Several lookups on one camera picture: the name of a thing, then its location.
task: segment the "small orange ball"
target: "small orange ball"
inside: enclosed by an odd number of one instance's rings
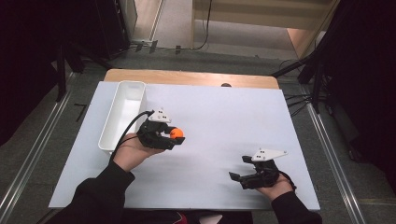
[[[171,132],[170,132],[170,137],[171,138],[177,138],[177,137],[183,137],[183,131],[181,131],[180,129],[178,129],[178,128],[175,128],[175,129],[173,129]]]

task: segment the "white tabletop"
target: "white tabletop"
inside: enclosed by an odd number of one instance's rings
[[[99,83],[49,207],[67,206],[77,185],[108,164],[98,141],[117,85]],[[146,95],[147,110],[163,107],[186,140],[133,169],[136,180],[126,191],[125,207],[271,209],[259,192],[242,189],[229,177],[229,172],[254,174],[241,157],[263,147],[289,152],[275,159],[276,166],[291,176],[305,206],[319,210],[282,91],[148,84]]]

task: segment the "person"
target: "person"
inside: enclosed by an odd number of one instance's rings
[[[78,185],[72,202],[46,223],[123,223],[125,190],[134,181],[131,170],[147,158],[164,152],[143,147],[135,133],[128,133],[123,139],[129,140],[120,145],[105,170]],[[321,223],[321,216],[306,209],[285,176],[280,175],[271,188],[257,191],[272,201],[279,223]]]

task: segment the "clothing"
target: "clothing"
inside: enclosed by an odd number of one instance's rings
[[[133,181],[133,174],[126,173],[112,161],[99,176],[83,181],[73,201],[47,223],[122,223],[125,190]],[[321,216],[309,212],[294,192],[279,196],[272,206],[280,224],[321,223]]]

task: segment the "white plastic bin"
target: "white plastic bin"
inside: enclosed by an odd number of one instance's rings
[[[111,154],[127,126],[139,113],[146,110],[145,92],[146,84],[143,82],[122,81],[119,83],[99,139],[99,148],[104,152]],[[128,133],[137,132],[144,120],[145,118],[139,119]]]

